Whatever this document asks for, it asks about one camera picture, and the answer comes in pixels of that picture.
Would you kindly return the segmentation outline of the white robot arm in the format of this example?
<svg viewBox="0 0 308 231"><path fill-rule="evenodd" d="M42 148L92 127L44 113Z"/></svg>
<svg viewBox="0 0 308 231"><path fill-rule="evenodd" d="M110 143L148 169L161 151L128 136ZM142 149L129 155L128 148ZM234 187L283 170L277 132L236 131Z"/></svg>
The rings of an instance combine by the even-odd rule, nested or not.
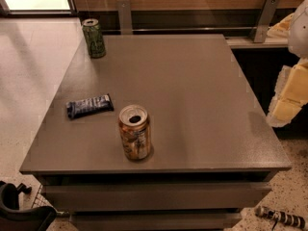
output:
<svg viewBox="0 0 308 231"><path fill-rule="evenodd" d="M308 0L270 27L268 36L287 39L288 50L299 57L294 66L282 66L269 104L268 125L283 127L308 103Z"/></svg>

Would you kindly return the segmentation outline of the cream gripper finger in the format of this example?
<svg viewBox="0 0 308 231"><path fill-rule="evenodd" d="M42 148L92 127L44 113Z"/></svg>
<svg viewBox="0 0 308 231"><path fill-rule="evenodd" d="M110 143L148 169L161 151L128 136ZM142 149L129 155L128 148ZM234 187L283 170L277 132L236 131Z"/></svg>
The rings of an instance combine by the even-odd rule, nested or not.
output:
<svg viewBox="0 0 308 231"><path fill-rule="evenodd" d="M308 60L300 59L293 67L284 65L278 74L275 95L270 101L267 123L283 127L308 103Z"/></svg>
<svg viewBox="0 0 308 231"><path fill-rule="evenodd" d="M284 17L280 22L271 26L267 31L267 35L270 38L286 39L289 35L290 24L291 24L293 16L294 15L291 13L287 15L286 17Z"/></svg>

